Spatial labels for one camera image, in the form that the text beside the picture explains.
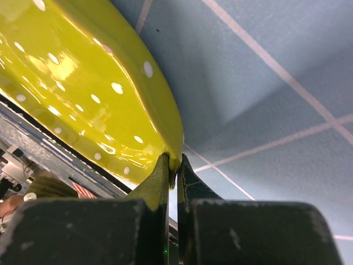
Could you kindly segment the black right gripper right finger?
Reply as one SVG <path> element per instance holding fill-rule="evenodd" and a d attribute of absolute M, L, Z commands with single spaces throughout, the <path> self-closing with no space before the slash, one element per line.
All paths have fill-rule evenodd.
<path fill-rule="evenodd" d="M 342 264 L 328 223 L 312 204 L 223 199 L 187 157 L 177 191 L 183 264 Z"/>

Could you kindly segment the green dotted plate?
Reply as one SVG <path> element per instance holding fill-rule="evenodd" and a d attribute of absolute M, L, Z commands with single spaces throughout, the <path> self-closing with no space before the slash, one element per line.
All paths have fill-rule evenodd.
<path fill-rule="evenodd" d="M 169 186 L 183 126 L 150 51 L 110 1 L 2 1 L 1 95 L 115 177 Z"/>

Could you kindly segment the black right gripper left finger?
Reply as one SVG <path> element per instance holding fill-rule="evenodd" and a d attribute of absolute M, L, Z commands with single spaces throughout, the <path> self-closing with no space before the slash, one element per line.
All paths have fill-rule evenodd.
<path fill-rule="evenodd" d="M 1 236 L 2 264 L 167 264 L 168 156 L 123 198 L 24 203 Z"/>

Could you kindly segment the blue checked cloth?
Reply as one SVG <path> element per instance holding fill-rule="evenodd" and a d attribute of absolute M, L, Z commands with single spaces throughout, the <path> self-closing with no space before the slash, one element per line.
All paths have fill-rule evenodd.
<path fill-rule="evenodd" d="M 184 153 L 229 200 L 301 201 L 352 263 L 352 2 L 114 1 L 163 71 Z"/>

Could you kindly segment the striped folded cloth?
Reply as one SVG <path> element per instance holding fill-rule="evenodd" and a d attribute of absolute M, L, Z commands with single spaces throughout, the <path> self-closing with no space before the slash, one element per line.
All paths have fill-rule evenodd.
<path fill-rule="evenodd" d="M 73 189 L 77 192 L 78 197 L 81 199 L 96 199 L 97 197 L 90 192 L 89 190 L 85 189 L 83 186 L 77 184 L 76 182 L 71 181 Z"/>

